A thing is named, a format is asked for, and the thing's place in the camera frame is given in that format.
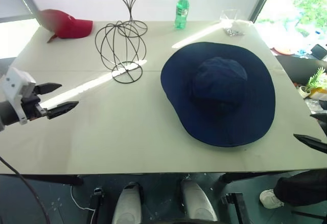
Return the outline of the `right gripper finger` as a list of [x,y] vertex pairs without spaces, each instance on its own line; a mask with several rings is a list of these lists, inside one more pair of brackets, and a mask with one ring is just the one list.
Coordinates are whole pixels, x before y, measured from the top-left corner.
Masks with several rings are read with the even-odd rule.
[[308,135],[294,134],[293,136],[308,147],[326,153],[326,143],[323,143],[320,139]]
[[327,113],[314,113],[314,114],[310,114],[310,116],[322,123],[325,124],[327,123]]

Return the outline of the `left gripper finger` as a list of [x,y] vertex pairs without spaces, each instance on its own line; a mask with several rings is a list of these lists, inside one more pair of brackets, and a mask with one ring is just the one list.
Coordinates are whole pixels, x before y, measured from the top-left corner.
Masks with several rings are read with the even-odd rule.
[[38,96],[38,95],[48,94],[60,87],[62,87],[62,85],[59,83],[48,82],[48,83],[44,83],[44,84],[39,84],[34,87],[34,95]]
[[50,120],[58,116],[61,116],[69,112],[73,108],[75,108],[78,104],[79,104],[78,101],[68,101],[68,102],[61,103],[54,108],[48,109],[46,117]]

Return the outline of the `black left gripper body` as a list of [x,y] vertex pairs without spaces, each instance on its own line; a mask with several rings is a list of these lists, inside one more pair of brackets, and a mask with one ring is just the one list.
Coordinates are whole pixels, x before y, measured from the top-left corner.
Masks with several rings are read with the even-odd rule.
[[23,97],[21,100],[21,106],[25,115],[29,121],[46,117],[48,115],[48,110],[42,108],[39,104],[40,98],[38,95],[46,94],[46,88],[44,86],[36,86],[32,90],[31,94],[27,97]]

